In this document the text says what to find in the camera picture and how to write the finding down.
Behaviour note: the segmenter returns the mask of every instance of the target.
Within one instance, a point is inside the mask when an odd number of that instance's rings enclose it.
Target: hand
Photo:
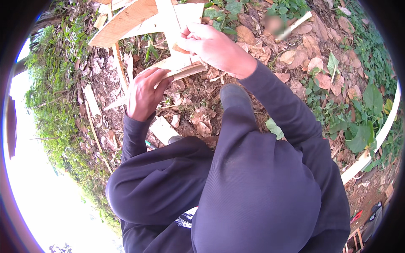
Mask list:
[[[145,121],[156,110],[163,97],[163,92],[174,77],[162,78],[170,70],[151,68],[141,72],[129,86],[129,99],[127,103],[127,115],[138,121]]]
[[[177,44],[237,79],[250,76],[257,66],[257,61],[250,54],[211,26],[188,23]]]

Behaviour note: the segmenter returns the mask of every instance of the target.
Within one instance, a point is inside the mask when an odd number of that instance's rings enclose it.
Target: person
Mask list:
[[[188,24],[178,45],[239,79],[288,142],[260,133],[247,92],[226,84],[214,153],[191,136],[146,152],[147,130],[173,78],[162,80],[168,70],[158,68],[139,74],[124,117],[122,164],[106,187],[125,252],[340,252],[350,233],[349,204],[310,109],[210,26]]]

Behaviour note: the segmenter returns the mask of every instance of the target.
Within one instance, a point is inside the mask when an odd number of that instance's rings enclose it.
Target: bright sky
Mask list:
[[[26,42],[19,59],[29,53]],[[24,94],[32,81],[25,71],[13,78],[10,95],[17,112],[15,157],[6,159],[7,173],[15,200],[28,228],[45,252],[49,246],[71,246],[72,253],[124,252],[122,239],[101,222],[89,200],[67,173],[56,176],[48,163],[41,141],[35,136],[33,115],[25,109]]]

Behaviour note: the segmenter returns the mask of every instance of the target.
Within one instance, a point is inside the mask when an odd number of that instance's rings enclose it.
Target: white pipe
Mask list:
[[[395,115],[398,111],[399,107],[399,101],[401,100],[401,87],[399,86],[399,81],[396,84],[396,92],[395,92],[395,98],[394,98],[394,103],[392,105],[392,109],[390,114],[387,117],[387,120],[384,124],[384,126],[381,128],[381,131],[377,134],[376,136],[376,141],[377,141],[377,148],[374,150],[374,153],[377,153],[379,147],[381,144],[384,142],[385,138],[387,137],[392,124],[394,123]],[[361,171],[369,162],[371,161],[371,155],[370,151],[367,150],[364,152],[358,160],[350,166],[342,175],[342,181],[343,184],[346,184],[349,182],[350,179],[352,179],[359,171]]]

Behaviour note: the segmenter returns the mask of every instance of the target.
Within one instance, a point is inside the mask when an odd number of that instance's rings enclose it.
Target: left hand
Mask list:
[[[127,115],[137,121],[145,121],[156,110],[159,102],[174,77],[162,78],[170,70],[151,68],[140,73],[129,86],[129,99],[127,103]]]

